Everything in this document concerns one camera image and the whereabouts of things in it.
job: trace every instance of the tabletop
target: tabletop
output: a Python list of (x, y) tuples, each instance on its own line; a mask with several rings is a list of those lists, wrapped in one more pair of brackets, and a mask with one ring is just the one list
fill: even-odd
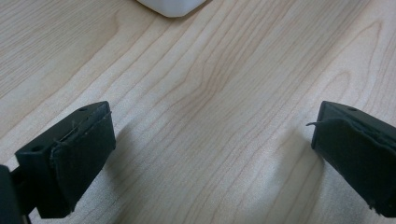
[(396, 223), (310, 147), (322, 101), (396, 125), (396, 1), (0, 2), (0, 162), (109, 101), (117, 147), (33, 223)]

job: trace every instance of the wooden table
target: wooden table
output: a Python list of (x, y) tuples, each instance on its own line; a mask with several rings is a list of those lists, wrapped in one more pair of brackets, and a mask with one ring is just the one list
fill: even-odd
[(396, 1), (0, 2), (0, 162), (109, 101), (118, 140), (76, 211), (33, 223), (396, 223), (311, 148), (323, 100), (396, 125)]

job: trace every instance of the black plastic bracket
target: black plastic bracket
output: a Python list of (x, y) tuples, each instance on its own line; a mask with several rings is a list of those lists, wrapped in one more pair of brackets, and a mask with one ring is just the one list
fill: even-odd
[(396, 128), (356, 108), (323, 102), (312, 148), (384, 217), (396, 217)]
[(9, 201), (1, 203), (0, 216), (14, 220), (0, 222), (23, 223), (21, 218), (35, 207), (43, 218), (69, 215), (115, 146), (108, 102), (84, 106), (62, 119), (15, 153), (16, 170), (9, 173), (0, 166), (0, 196)]

